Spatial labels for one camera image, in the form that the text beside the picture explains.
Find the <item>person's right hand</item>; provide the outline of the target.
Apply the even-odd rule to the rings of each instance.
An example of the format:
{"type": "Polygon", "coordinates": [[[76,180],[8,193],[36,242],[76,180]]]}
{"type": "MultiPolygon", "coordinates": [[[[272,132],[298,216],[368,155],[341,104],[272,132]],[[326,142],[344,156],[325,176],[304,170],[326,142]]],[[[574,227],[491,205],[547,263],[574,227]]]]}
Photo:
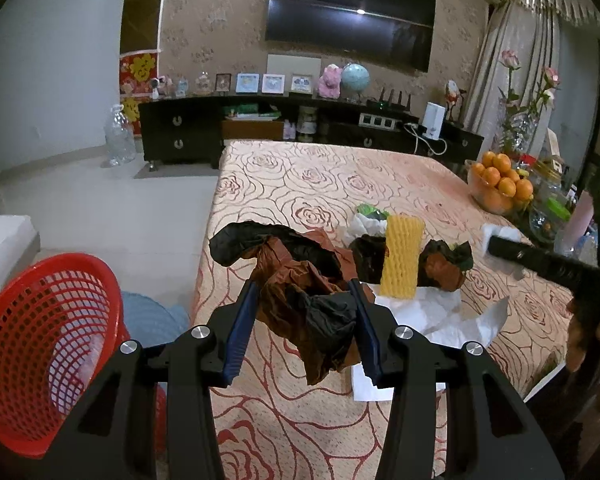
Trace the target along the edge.
{"type": "Polygon", "coordinates": [[[580,370],[586,352],[592,349],[594,340],[600,342],[600,324],[597,325],[596,330],[593,330],[592,327],[585,327],[579,318],[582,311],[574,299],[569,301],[567,310],[572,317],[568,327],[566,367],[567,370],[574,373],[580,370]]]}

